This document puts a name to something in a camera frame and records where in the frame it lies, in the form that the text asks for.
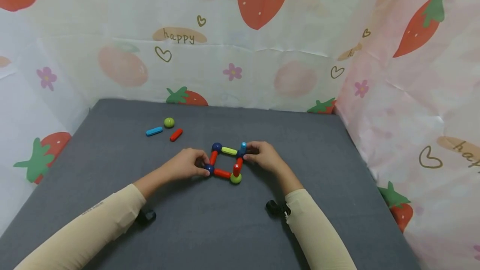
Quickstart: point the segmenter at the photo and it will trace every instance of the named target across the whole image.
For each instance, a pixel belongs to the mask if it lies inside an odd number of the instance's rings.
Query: blue magnetic stick
[[[151,135],[155,135],[155,134],[158,134],[158,133],[161,133],[163,131],[163,128],[162,127],[155,127],[155,128],[152,128],[152,129],[149,129],[146,134],[147,136],[151,136]]]

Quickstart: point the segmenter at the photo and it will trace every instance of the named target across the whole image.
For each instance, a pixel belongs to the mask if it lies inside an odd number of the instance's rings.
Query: black clip
[[[281,205],[278,205],[275,200],[268,201],[268,203],[265,205],[265,208],[267,212],[274,217],[278,216],[287,216],[290,215],[291,210],[288,208],[287,203],[284,202]]]
[[[151,222],[154,222],[156,218],[157,218],[157,214],[153,210],[147,210],[147,211],[140,210],[137,218],[135,219],[135,222],[140,224],[141,226],[145,226]]]

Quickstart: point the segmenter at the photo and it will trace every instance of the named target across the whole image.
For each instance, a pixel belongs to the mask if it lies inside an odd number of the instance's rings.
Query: left hand
[[[159,170],[168,173],[169,180],[186,179],[196,175],[209,176],[207,169],[197,167],[208,163],[210,160],[205,151],[187,148],[172,157]]]

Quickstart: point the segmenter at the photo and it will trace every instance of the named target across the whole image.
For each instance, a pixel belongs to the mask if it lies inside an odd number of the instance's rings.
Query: cloth wall
[[[0,233],[100,98],[311,113],[338,99],[423,268],[478,269],[479,5],[0,0]]]
[[[480,0],[377,0],[337,104],[423,269],[480,268]]]
[[[0,0],[0,233],[98,99],[331,113],[372,2]]]

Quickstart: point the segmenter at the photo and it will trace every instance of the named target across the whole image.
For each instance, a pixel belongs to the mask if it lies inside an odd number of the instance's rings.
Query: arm
[[[297,238],[312,270],[356,270],[347,248],[325,214],[303,188],[297,176],[271,144],[250,142],[253,154],[243,158],[271,171],[290,208],[287,224]]]
[[[133,224],[141,207],[169,181],[208,176],[195,162],[209,163],[204,151],[182,150],[160,168],[110,195],[57,231],[29,254],[15,270],[79,270],[105,245]]]

